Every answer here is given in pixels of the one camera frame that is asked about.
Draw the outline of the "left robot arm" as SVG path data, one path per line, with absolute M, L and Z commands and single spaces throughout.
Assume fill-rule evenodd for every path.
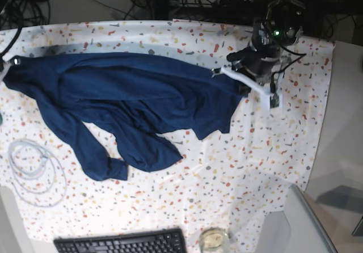
M 283 75 L 294 61 L 304 54 L 290 50 L 302 35 L 303 0 L 254 0 L 256 13 L 248 46 L 227 55 L 234 71 L 256 82 L 269 83 Z

